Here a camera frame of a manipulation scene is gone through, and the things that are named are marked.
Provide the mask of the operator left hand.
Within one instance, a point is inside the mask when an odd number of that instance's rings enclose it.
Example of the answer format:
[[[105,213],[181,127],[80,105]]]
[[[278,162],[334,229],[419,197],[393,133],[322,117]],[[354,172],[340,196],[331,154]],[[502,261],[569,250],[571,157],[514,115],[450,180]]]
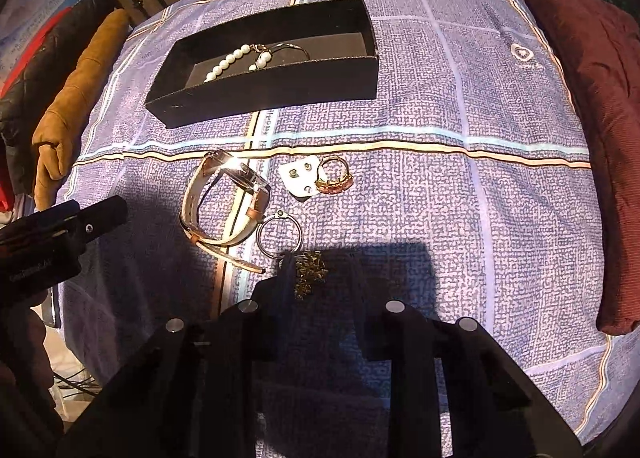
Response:
[[[64,435],[50,394],[54,374],[46,326],[34,308],[40,292],[1,310],[1,455],[54,457]]]

